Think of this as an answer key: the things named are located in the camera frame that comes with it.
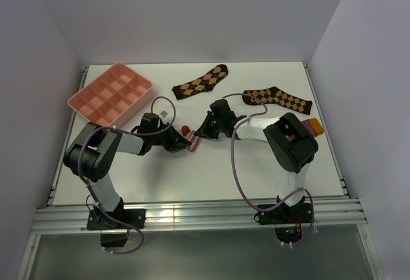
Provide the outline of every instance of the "white table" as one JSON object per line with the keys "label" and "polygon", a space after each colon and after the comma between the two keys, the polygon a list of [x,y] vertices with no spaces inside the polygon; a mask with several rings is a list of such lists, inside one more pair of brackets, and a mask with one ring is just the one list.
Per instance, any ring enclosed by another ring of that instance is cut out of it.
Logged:
{"label": "white table", "polygon": [[[229,75],[212,92],[201,93],[177,101],[171,88],[198,78],[217,63],[130,65],[153,82],[155,95],[169,97],[176,105],[176,129],[188,125],[197,129],[206,116],[209,105],[222,96],[246,89],[278,86],[291,95],[313,101],[311,115],[292,111],[300,120],[316,117],[320,120],[313,93],[303,64],[291,63],[227,63]],[[109,65],[90,66],[85,84],[98,77]],[[262,111],[261,106],[248,106],[241,97],[230,97],[229,104],[236,115]],[[123,129],[131,130],[140,124],[149,106],[136,114]],[[265,117],[278,117],[289,110],[268,105]],[[159,100],[154,111],[172,114],[170,105]],[[83,129],[86,120],[76,115],[69,144]],[[316,138],[319,151],[307,173],[306,188],[313,196],[343,195],[329,143],[325,135]],[[110,170],[114,187],[124,202],[183,202],[241,199],[234,183],[229,155],[230,139],[201,139],[195,152],[168,153],[153,147],[145,156],[117,153]],[[253,199],[272,198],[284,173],[266,142],[240,140],[236,143],[238,176],[247,196]],[[62,167],[54,205],[84,204],[88,195],[84,184],[67,167]]]}

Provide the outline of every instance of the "white wall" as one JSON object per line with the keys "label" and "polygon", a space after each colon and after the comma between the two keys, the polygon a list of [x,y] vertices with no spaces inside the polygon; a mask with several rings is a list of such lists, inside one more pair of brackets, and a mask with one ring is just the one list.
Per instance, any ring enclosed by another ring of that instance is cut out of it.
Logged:
{"label": "white wall", "polygon": [[84,64],[310,61],[340,0],[43,0]]}
{"label": "white wall", "polygon": [[311,76],[389,279],[410,277],[410,0],[342,0]]}
{"label": "white wall", "polygon": [[79,67],[41,0],[0,0],[0,278],[14,279],[53,182]]}

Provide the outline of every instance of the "metal bracket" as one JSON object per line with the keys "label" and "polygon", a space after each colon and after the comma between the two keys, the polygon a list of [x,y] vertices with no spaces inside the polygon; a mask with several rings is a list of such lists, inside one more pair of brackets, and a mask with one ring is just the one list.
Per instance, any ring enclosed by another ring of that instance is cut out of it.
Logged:
{"label": "metal bracket", "polygon": [[[273,204],[260,204],[258,205],[259,208],[270,208],[272,207]],[[311,219],[312,219],[312,214],[311,214],[311,205],[310,203],[304,203],[302,204],[297,212],[291,213],[289,215],[286,215],[286,210],[285,207],[281,209],[281,207],[278,207],[276,210],[271,211],[270,213],[257,213],[256,215],[258,216],[258,223],[260,225],[267,225],[267,224],[294,224],[299,220],[303,224],[310,224]]]}
{"label": "metal bracket", "polygon": [[[145,224],[145,212],[146,209],[144,208],[136,208],[134,210],[124,210],[122,212],[122,219],[121,221],[131,224],[132,226],[136,227],[137,229],[143,229]],[[112,230],[112,226],[107,226],[100,215],[97,215],[95,210],[92,210],[88,214],[88,221],[87,221],[87,230],[89,231],[104,231],[104,230]],[[129,229],[126,226],[118,225],[115,229]]]}
{"label": "metal bracket", "polygon": [[23,258],[21,259],[19,272],[17,273],[17,280],[28,280],[30,277],[31,269],[33,268],[34,259],[36,257],[38,243],[40,242],[40,235],[29,235],[24,251]]}
{"label": "metal bracket", "polygon": [[369,227],[367,224],[358,224],[357,229],[359,230],[360,239],[363,244],[363,248],[366,253],[367,261],[372,271],[373,279],[375,280],[385,280],[386,275],[384,274],[382,263],[377,254],[375,245],[373,244],[372,237],[370,236]]}
{"label": "metal bracket", "polygon": [[[254,204],[271,204],[272,200],[254,200]],[[314,198],[316,224],[364,224],[366,223],[359,199]],[[170,204],[125,204],[125,210],[145,208],[144,231],[188,231],[207,229],[248,229],[266,227],[253,220],[255,210],[242,200],[204,201]],[[89,210],[86,206],[49,206],[37,210],[31,234],[98,233],[87,231]],[[275,227],[288,227],[278,224]],[[110,229],[103,232],[126,232]]]}

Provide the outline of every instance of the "brown argyle sock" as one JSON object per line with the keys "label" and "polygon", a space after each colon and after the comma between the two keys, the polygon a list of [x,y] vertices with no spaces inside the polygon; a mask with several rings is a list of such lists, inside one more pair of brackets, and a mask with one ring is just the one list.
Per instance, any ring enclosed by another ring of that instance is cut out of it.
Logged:
{"label": "brown argyle sock", "polygon": [[212,91],[217,83],[228,75],[228,68],[224,64],[217,65],[200,78],[184,83],[183,85],[172,87],[172,91],[177,99],[186,99],[201,92]]}
{"label": "brown argyle sock", "polygon": [[[299,97],[287,94],[285,91],[273,86],[272,88],[262,89],[262,90],[245,90],[244,94],[253,95],[257,97],[265,104],[278,104],[296,112],[303,113],[305,115],[310,115],[310,109],[312,108],[312,101],[305,101]],[[248,105],[260,105],[260,103],[251,98],[242,96],[245,104]]]}

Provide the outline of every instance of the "sorting tray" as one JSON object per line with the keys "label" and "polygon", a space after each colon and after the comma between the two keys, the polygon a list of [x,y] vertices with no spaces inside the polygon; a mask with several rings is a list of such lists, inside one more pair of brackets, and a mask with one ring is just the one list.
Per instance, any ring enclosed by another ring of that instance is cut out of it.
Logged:
{"label": "sorting tray", "polygon": [[69,106],[90,122],[121,128],[153,96],[148,79],[116,63],[73,95]]}

